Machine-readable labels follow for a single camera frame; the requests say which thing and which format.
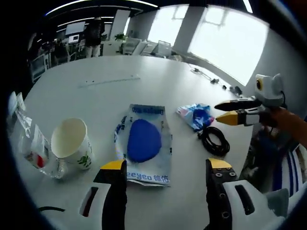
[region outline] round table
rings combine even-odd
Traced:
[[[132,76],[140,79],[120,81]],[[86,192],[91,186],[99,187],[93,183],[99,167],[116,159],[114,130],[129,105],[163,105],[173,134],[171,187],[128,184],[125,226],[127,230],[203,229],[209,223],[205,161],[214,156],[205,150],[197,135],[175,111],[179,106],[204,103],[211,106],[212,115],[217,117],[224,112],[214,109],[214,106],[231,99],[235,99],[231,92],[193,73],[189,64],[163,58],[95,57],[54,67],[33,86],[25,100],[26,109],[49,140],[53,129],[63,119],[83,119],[88,126],[95,161],[90,170],[61,182],[44,176],[31,166],[27,169],[30,172],[22,175],[23,181],[38,207],[77,208],[70,205],[76,193]],[[230,144],[224,160],[240,174],[248,153],[252,127],[228,126],[216,121],[212,126],[224,133]],[[102,209],[102,204],[94,205],[92,213],[95,213],[95,208]],[[75,211],[72,218],[81,218],[78,212]],[[67,229],[73,227],[70,222],[64,223]],[[88,229],[101,226],[99,222],[89,223],[93,226]]]

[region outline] blue sponge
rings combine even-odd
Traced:
[[[154,125],[143,119],[132,123],[127,148],[132,161],[150,160],[159,153],[161,145],[161,135]]]

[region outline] paper cup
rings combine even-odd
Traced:
[[[52,133],[51,150],[58,158],[80,169],[89,169],[93,154],[84,121],[78,118],[62,121]]]

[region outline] green print on cup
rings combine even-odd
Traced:
[[[87,168],[88,166],[90,166],[90,164],[91,164],[92,162],[91,162],[91,158],[87,155],[87,151],[86,151],[85,154],[86,154],[86,155],[85,155],[85,156],[82,156],[82,157],[80,158],[80,160],[78,160],[77,162],[78,162],[78,164],[83,164],[83,166],[85,166],[85,167]]]

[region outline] blue plastic bag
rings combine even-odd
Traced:
[[[191,104],[179,107],[177,113],[187,122],[194,131],[211,125],[214,117],[210,115],[210,106],[205,104]]]

